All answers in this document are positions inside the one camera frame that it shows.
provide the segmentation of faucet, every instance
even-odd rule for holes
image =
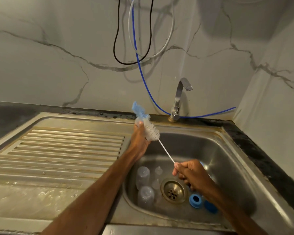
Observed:
[[[188,91],[193,90],[192,85],[189,83],[189,81],[185,77],[180,79],[180,82],[177,85],[177,89],[176,89],[174,105],[172,107],[171,115],[169,118],[170,122],[176,122],[180,118],[179,105],[180,105],[180,99],[181,99],[183,87],[185,88],[185,90],[188,90]]]

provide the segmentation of blue bottle cap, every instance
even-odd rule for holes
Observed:
[[[189,203],[196,209],[199,209],[202,206],[202,199],[197,194],[192,194],[189,197]]]
[[[207,200],[204,202],[204,206],[210,213],[216,214],[218,212],[217,207]]]

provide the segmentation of black cable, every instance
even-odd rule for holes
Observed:
[[[133,64],[136,64],[137,61],[134,62],[134,63],[122,63],[121,61],[118,60],[117,56],[115,55],[115,43],[117,41],[118,34],[119,34],[119,28],[120,28],[120,2],[121,2],[121,0],[119,0],[119,4],[118,4],[118,30],[117,30],[117,34],[116,34],[115,39],[114,39],[113,55],[114,55],[115,60],[118,61],[118,63],[124,64],[124,65],[133,65]],[[149,30],[150,30],[149,46],[148,46],[147,53],[139,61],[142,61],[147,56],[147,54],[148,54],[148,52],[150,50],[150,46],[151,46],[151,14],[152,14],[152,6],[153,6],[153,4],[154,4],[154,0],[151,0],[150,13],[149,13]]]

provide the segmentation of forearm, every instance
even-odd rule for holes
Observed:
[[[216,185],[205,197],[220,209],[239,235],[267,235],[247,214]]]
[[[134,164],[136,150],[125,152],[94,184],[70,204],[42,235],[96,235],[105,223],[115,196]]]

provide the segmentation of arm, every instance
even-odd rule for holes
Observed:
[[[41,235],[97,235],[127,173],[143,156],[148,145],[144,125],[141,124],[139,128],[135,126],[128,150],[55,218]]]
[[[201,193],[224,214],[239,235],[267,235],[231,198],[221,191],[198,160],[175,163],[172,174],[176,176],[178,173],[179,178],[190,185],[192,190]]]

